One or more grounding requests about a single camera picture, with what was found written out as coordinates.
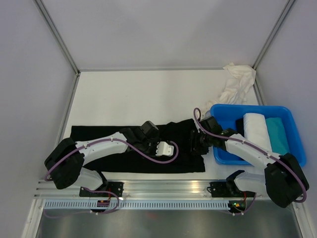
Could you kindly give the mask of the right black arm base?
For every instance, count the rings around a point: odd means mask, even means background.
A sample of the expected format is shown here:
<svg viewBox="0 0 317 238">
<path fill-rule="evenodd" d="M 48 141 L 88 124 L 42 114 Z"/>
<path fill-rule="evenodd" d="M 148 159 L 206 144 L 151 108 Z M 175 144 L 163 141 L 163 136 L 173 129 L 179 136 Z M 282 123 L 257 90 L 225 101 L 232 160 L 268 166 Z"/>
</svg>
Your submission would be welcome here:
<svg viewBox="0 0 317 238">
<path fill-rule="evenodd" d="M 229 185 L 225 181 L 210 182 L 207 190 L 213 198 L 248 198 L 255 195 L 254 192 L 241 191 L 235 185 Z"/>
</svg>

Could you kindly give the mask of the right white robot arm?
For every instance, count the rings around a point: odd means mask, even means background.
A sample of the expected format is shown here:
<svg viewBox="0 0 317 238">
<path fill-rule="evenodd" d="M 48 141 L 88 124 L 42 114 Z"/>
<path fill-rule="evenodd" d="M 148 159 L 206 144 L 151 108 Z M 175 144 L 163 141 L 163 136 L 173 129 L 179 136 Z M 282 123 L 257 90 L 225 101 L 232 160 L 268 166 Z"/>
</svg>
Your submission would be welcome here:
<svg viewBox="0 0 317 238">
<path fill-rule="evenodd" d="M 266 150 L 231 128 L 222 129 L 212 116 L 201 119 L 194 115 L 194 120 L 200 129 L 195 139 L 196 145 L 204 149 L 219 148 L 262 171 L 261 175 L 246 171 L 236 171 L 230 175 L 226 183 L 230 195 L 237 196 L 242 191 L 266 194 L 282 208 L 307 200 L 309 183 L 294 155 L 280 155 Z"/>
</svg>

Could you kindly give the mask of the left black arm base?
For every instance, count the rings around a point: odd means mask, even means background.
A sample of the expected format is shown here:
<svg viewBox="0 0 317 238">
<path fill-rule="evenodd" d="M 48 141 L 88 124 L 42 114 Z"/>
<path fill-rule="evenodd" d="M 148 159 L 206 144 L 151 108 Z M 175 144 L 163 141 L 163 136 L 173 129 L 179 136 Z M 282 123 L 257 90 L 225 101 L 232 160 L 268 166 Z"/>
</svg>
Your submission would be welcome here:
<svg viewBox="0 0 317 238">
<path fill-rule="evenodd" d="M 112 194 L 109 194 L 108 192 L 112 192 L 118 197 L 122 196 L 122 193 L 124 191 L 124 183 L 123 182 L 115 182 L 115 181 L 109 181 L 107 186 L 102 185 L 100 188 L 97 189 L 97 191 L 101 191 L 101 193 L 91 192 L 83 187 L 80 188 L 79 196 L 80 197 L 113 197 Z"/>
</svg>

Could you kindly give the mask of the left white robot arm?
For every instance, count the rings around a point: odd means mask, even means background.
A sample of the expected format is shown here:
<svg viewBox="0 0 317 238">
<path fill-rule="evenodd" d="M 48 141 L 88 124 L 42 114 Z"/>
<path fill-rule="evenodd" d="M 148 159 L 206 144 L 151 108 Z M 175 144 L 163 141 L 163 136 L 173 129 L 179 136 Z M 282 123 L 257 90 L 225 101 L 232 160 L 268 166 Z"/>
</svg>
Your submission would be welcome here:
<svg viewBox="0 0 317 238">
<path fill-rule="evenodd" d="M 159 137 L 159 129 L 146 121 L 138 127 L 124 127 L 115 133 L 90 140 L 63 139 L 46 158 L 45 181 L 52 181 L 57 189 L 71 185 L 91 190 L 96 196 L 104 196 L 108 182 L 100 169 L 85 166 L 98 159 L 121 155 L 129 151 L 159 163 L 158 157 L 172 155 L 169 144 Z"/>
</svg>

